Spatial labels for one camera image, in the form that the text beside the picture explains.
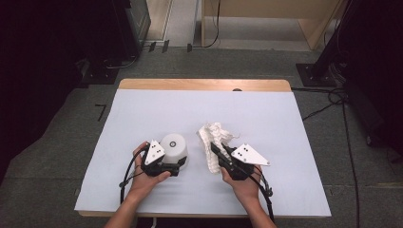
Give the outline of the light wooden panel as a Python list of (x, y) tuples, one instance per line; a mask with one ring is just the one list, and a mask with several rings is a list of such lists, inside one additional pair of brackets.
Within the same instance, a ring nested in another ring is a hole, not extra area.
[(173, 0), (146, 0), (151, 20), (148, 41), (162, 41), (166, 33)]

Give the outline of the dark curtain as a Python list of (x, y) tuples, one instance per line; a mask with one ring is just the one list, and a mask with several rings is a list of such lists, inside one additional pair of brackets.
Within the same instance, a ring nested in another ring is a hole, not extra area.
[(0, 184), (82, 81), (111, 57), (112, 0), (0, 0)]
[(403, 156), (403, 0), (352, 0), (338, 38), (368, 134)]

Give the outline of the white waffle cloth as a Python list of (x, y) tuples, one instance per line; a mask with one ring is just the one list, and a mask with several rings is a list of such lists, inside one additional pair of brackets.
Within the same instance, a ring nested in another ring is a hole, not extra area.
[(221, 123), (207, 123), (198, 130), (197, 135), (200, 138), (209, 171), (212, 174), (219, 174), (221, 171), (219, 158), (213, 152), (211, 144), (214, 144), (221, 153), (229, 159), (230, 156), (225, 151), (224, 147), (233, 139), (236, 139), (236, 136), (223, 129)]

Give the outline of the black stand base plate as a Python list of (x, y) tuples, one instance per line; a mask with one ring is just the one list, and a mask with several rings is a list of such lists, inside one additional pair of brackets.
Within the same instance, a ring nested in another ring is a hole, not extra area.
[(113, 85), (119, 69), (108, 66), (105, 61), (86, 60), (81, 83), (84, 85)]

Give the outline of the person's right hand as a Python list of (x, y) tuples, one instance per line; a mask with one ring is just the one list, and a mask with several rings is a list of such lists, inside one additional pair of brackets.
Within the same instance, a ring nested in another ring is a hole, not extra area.
[(225, 168), (221, 169), (222, 180), (228, 183), (241, 204), (259, 202), (259, 188), (251, 179), (233, 180)]

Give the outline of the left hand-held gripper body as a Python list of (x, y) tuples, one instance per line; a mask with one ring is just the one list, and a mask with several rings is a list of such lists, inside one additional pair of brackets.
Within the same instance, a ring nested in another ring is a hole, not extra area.
[(178, 162), (165, 163), (163, 162), (164, 156), (163, 147), (155, 140), (152, 140), (145, 146), (141, 168), (147, 176), (157, 177), (163, 172), (169, 172), (173, 177), (179, 175), (180, 164)]

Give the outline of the black metal stand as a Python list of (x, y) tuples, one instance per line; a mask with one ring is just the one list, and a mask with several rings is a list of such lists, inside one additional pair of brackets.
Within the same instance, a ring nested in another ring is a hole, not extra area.
[(345, 31), (361, 0), (347, 0), (344, 11), (339, 19), (339, 24), (336, 26), (336, 31), (329, 40), (329, 43), (323, 49), (323, 52), (318, 57), (314, 64), (296, 64), (297, 72), (304, 86), (308, 87), (335, 87), (336, 82), (329, 75), (329, 65), (337, 55), (346, 54), (346, 51), (341, 47), (341, 33)]

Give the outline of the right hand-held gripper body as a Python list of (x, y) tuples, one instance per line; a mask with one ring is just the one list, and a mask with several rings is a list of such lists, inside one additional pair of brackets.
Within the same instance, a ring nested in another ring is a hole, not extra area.
[(270, 164), (249, 144), (243, 144), (235, 151), (227, 153), (230, 158), (224, 161), (219, 159), (219, 166), (225, 168), (234, 181), (244, 181), (249, 178), (254, 173), (256, 165)]

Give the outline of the light wooden desk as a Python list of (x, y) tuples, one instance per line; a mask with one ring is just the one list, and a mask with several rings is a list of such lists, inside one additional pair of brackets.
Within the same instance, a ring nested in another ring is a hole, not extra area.
[(205, 45), (206, 17), (297, 19), (310, 49), (316, 49), (324, 33), (347, 0), (201, 0), (201, 43)]

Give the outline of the white table sheet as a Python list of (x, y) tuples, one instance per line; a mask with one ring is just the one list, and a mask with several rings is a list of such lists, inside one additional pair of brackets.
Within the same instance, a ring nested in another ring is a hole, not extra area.
[(242, 217), (231, 187), (212, 174), (197, 135), (219, 123), (234, 146), (250, 144), (270, 163), (263, 174), (280, 218), (331, 214), (307, 134), (291, 92), (120, 89), (87, 168), (75, 209), (109, 215), (120, 205), (120, 187), (133, 150), (170, 133), (184, 136), (187, 166), (158, 184), (143, 201), (142, 216)]

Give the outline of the person's left hand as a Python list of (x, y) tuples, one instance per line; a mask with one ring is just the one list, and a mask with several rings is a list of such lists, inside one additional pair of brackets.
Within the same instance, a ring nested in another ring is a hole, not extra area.
[(142, 156), (140, 152), (145, 145), (146, 142), (143, 142), (133, 151), (133, 156), (135, 157), (134, 177), (126, 197), (136, 201), (141, 201), (146, 198), (158, 183), (165, 181), (171, 176), (168, 171), (161, 173), (157, 177), (149, 177), (144, 173), (141, 168)]

